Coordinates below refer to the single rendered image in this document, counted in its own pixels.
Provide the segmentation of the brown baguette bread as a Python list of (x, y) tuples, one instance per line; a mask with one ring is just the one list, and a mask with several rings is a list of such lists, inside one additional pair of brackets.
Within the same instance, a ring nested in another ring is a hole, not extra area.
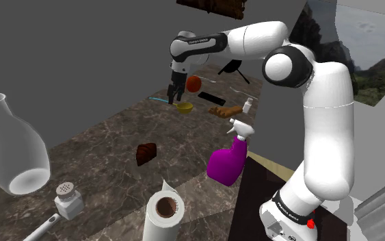
[(230, 118), (232, 116), (235, 116), (237, 114), (240, 114), (243, 112), (243, 108), (241, 106), (233, 106), (233, 107), (210, 107), (209, 113), (213, 114), (219, 118)]

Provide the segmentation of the black frying pan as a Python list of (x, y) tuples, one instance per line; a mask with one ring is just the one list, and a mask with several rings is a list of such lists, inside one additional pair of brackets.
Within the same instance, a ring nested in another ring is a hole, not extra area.
[(239, 67), (241, 66), (242, 64), (242, 61), (241, 60), (231, 60), (229, 63), (227, 63), (227, 65), (225, 65), (219, 72), (218, 72), (218, 75), (220, 75), (221, 73), (234, 73), (235, 71), (237, 71), (240, 76), (243, 77), (243, 79), (245, 80), (245, 82), (247, 84), (250, 84), (250, 82), (248, 81), (248, 79), (241, 73), (241, 71), (239, 70)]

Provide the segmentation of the white ceramic vase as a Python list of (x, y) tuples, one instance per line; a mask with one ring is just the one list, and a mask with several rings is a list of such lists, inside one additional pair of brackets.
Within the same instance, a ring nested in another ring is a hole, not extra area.
[(29, 123), (13, 115), (0, 93), (0, 188), (26, 195), (44, 187), (50, 177), (46, 144)]

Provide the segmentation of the dark brown bread piece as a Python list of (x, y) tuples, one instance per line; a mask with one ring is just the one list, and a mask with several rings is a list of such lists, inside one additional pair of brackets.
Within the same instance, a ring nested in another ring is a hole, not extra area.
[(138, 166), (151, 161), (157, 156), (157, 145), (155, 143), (140, 144), (137, 146), (136, 162)]

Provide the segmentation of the white paper towel roll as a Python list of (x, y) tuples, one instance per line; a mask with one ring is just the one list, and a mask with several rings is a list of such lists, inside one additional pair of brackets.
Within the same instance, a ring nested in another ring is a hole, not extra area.
[(146, 206), (142, 241), (176, 241), (185, 204), (178, 192), (163, 180)]

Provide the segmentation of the purple spray bottle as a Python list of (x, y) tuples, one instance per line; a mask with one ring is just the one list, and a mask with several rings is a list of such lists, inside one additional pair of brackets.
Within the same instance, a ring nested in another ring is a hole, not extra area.
[(236, 132), (231, 147), (214, 151), (207, 165), (208, 177), (225, 186), (232, 186), (242, 173), (248, 152), (246, 138), (254, 133), (252, 126), (240, 120), (231, 118), (230, 123), (233, 127), (228, 134)]

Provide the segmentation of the small white bottle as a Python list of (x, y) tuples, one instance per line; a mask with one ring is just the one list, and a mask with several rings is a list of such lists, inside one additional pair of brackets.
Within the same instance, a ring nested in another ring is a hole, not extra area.
[(247, 114), (250, 111), (250, 108), (252, 106), (253, 98), (248, 98), (247, 101), (243, 105), (243, 113)]

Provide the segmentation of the yellow measuring scoop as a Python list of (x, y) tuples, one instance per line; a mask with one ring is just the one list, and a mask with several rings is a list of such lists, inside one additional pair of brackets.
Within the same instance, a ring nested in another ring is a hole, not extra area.
[(176, 109), (181, 114), (188, 114), (193, 110), (193, 105), (191, 103), (174, 103)]

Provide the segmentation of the window with landscape view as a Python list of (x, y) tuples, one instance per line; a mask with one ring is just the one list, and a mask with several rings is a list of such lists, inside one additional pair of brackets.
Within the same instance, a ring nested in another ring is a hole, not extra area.
[(346, 65), (356, 101), (375, 106), (384, 98), (385, 14), (307, 0), (290, 40), (314, 51), (318, 62)]

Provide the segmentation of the black phone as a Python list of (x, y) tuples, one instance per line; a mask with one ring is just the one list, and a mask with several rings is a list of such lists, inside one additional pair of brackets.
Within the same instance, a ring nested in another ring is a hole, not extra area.
[(214, 96), (212, 94), (209, 94), (207, 92), (200, 92), (198, 94), (198, 97), (200, 97), (201, 99), (204, 99), (206, 101), (210, 101), (216, 105), (220, 105), (220, 106), (223, 106), (226, 102), (224, 99), (221, 99), (221, 98)]

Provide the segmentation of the white fork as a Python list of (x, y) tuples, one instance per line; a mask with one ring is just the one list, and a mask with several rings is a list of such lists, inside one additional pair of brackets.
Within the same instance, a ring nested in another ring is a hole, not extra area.
[(250, 95), (250, 94), (248, 94), (248, 93), (242, 92), (242, 91), (240, 91), (240, 90), (236, 90), (236, 89), (234, 89), (232, 86), (230, 86), (229, 88), (230, 88), (232, 91), (236, 92), (236, 93), (241, 93), (241, 94), (244, 94), (244, 95), (246, 95), (246, 96), (248, 96), (248, 97), (250, 97), (250, 98), (252, 98), (252, 99), (258, 100), (257, 97), (254, 97), (254, 96), (252, 96), (252, 95)]

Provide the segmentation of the white salt shaker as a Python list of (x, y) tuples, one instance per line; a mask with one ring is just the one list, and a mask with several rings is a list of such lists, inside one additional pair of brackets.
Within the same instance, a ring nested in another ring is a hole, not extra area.
[(72, 182), (58, 185), (56, 195), (54, 201), (57, 210), (66, 220), (72, 220), (84, 209), (82, 196)]

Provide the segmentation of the dark robot stand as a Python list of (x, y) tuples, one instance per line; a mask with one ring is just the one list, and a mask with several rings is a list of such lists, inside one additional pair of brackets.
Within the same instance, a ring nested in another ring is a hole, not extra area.
[[(260, 220), (259, 207), (284, 184), (256, 160), (246, 159), (228, 241), (271, 241)], [(325, 208), (315, 210), (314, 222), (317, 241), (347, 241), (347, 224)]]

